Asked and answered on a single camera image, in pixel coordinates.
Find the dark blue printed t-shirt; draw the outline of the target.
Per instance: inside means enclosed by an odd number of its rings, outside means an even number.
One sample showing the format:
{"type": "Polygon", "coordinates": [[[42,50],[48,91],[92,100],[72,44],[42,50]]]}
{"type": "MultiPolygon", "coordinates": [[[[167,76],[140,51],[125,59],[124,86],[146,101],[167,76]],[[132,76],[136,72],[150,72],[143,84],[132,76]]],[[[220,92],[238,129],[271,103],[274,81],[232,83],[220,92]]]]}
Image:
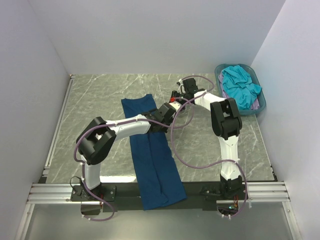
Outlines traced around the dark blue printed t-shirt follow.
{"type": "Polygon", "coordinates": [[[186,199],[165,133],[137,134],[129,141],[143,209],[166,207],[186,199]]]}

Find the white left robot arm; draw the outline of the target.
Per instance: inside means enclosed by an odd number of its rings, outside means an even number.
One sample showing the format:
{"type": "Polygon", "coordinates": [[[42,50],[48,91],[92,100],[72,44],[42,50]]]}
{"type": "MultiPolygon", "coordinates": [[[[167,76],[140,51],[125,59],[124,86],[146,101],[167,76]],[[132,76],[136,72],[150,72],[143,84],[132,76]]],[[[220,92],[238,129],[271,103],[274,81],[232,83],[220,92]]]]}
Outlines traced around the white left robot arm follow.
{"type": "Polygon", "coordinates": [[[100,180],[101,162],[107,158],[114,142],[132,136],[165,135],[181,106],[174,100],[122,120],[94,118],[76,139],[73,153],[74,160],[82,165],[82,195],[88,201],[94,201],[104,194],[100,180]]]}

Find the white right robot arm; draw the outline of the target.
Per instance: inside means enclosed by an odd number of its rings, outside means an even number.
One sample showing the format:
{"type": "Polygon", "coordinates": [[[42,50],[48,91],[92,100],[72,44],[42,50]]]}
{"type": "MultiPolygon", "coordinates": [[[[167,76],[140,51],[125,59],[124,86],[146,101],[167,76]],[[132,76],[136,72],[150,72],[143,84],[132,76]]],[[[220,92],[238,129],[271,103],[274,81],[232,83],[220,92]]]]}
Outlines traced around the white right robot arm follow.
{"type": "Polygon", "coordinates": [[[195,78],[191,76],[180,79],[177,85],[178,90],[171,94],[171,103],[185,106],[186,102],[190,102],[210,111],[211,126],[219,141],[222,160],[219,188],[213,194],[230,200],[245,187],[238,167],[238,141],[242,120],[236,101],[198,88],[195,78]]]}

